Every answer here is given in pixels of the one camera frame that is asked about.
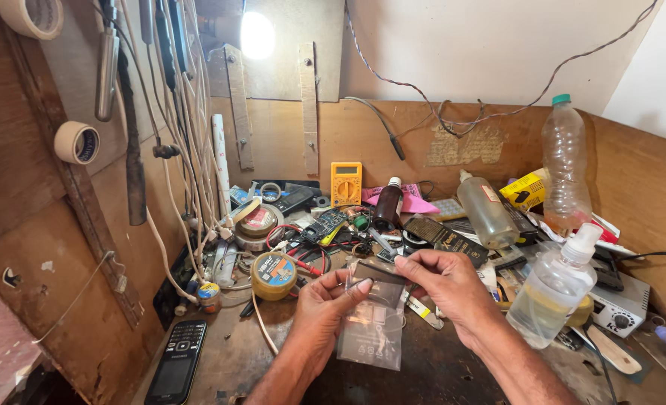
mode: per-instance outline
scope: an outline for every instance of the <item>light bulb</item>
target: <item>light bulb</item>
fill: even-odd
[[[247,12],[241,24],[241,51],[250,59],[265,59],[275,49],[275,29],[263,14]]]

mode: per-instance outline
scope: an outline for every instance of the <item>forearm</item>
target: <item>forearm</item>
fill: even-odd
[[[475,352],[495,377],[513,405],[579,404],[580,401],[548,364],[504,320],[479,335]]]
[[[287,405],[301,402],[302,395],[312,382],[305,364],[291,356],[290,352],[281,350],[246,404]]]

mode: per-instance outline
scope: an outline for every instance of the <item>pink cloth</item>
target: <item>pink cloth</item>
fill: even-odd
[[[372,206],[376,206],[382,188],[383,187],[374,187],[363,189],[361,193],[363,201]],[[403,184],[400,188],[403,190],[403,208],[401,211],[404,213],[440,213],[440,208],[437,208],[422,198],[420,188],[417,184]]]

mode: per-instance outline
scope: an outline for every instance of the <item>hand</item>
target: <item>hand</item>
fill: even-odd
[[[418,250],[409,257],[395,257],[395,272],[418,288],[413,296],[430,295],[446,317],[455,324],[460,341],[478,353],[479,336],[490,327],[505,323],[505,318],[477,276],[470,259],[463,253]]]
[[[347,269],[328,272],[308,283],[298,294],[295,318],[279,356],[287,355],[283,353],[287,350],[298,361],[304,360],[310,381],[328,363],[340,334],[341,319],[368,296],[373,286],[373,280],[366,279],[345,290],[349,272]]]

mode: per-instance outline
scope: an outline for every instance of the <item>yellow box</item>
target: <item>yellow box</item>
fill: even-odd
[[[513,207],[527,211],[545,200],[545,169],[538,169],[500,189]]]

